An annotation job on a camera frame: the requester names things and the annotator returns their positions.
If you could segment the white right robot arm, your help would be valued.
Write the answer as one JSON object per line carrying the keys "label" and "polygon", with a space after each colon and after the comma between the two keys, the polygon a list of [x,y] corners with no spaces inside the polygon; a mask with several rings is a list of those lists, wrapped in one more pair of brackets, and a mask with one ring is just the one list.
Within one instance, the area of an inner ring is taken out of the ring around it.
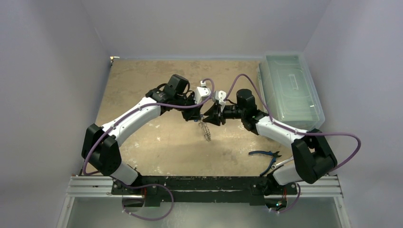
{"label": "white right robot arm", "polygon": [[274,170],[267,180],[267,188],[279,193],[286,184],[305,181],[314,183],[337,166],[337,159],[326,138],[318,129],[291,131],[280,127],[268,113],[257,108],[255,97],[249,89],[241,89],[236,94],[237,102],[227,105],[224,91],[212,95],[213,106],[205,112],[204,122],[217,126],[227,119],[241,120],[243,127],[259,136],[270,138],[292,151],[294,163]]}

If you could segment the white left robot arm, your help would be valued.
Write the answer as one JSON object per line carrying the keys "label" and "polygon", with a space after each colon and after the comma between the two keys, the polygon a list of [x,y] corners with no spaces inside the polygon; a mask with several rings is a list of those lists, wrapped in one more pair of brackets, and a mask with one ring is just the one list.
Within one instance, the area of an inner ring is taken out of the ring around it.
{"label": "white left robot arm", "polygon": [[138,179],[141,175],[122,161],[120,147],[142,126],[172,109],[181,112],[186,121],[200,120],[200,110],[210,95],[205,80],[191,90],[188,79],[174,74],[167,83],[149,90],[138,104],[118,118],[102,126],[90,125],[81,152],[83,174],[89,175],[86,168],[91,164],[96,173],[121,181],[129,194],[137,194],[142,187]]}

